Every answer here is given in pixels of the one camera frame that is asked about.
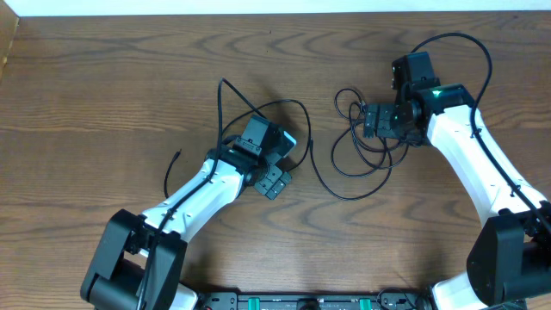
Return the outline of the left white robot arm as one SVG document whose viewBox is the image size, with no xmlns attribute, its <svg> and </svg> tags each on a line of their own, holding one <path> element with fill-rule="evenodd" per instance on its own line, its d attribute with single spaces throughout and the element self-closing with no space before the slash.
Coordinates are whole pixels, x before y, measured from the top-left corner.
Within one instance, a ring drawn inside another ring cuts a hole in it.
<svg viewBox="0 0 551 310">
<path fill-rule="evenodd" d="M 96 309 L 193 309 L 199 295 L 180 282 L 191 239 L 248 187 L 275 199 L 290 180 L 278 167 L 296 141 L 254 115 L 242 134 L 220 141 L 178 191 L 141 214 L 107 222 L 80 288 Z"/>
</svg>

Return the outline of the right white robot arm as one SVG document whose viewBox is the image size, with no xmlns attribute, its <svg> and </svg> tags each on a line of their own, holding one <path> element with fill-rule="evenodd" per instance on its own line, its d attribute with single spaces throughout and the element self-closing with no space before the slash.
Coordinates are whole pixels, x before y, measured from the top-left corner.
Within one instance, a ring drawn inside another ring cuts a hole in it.
<svg viewBox="0 0 551 310">
<path fill-rule="evenodd" d="M 465 272 L 432 286 L 432 307 L 485 309 L 549 293 L 549 201 L 505 156 L 467 89 L 440 83 L 428 53 L 407 54 L 392 69 L 395 101 L 366 107 L 364 137 L 435 147 L 482 225 Z"/>
</svg>

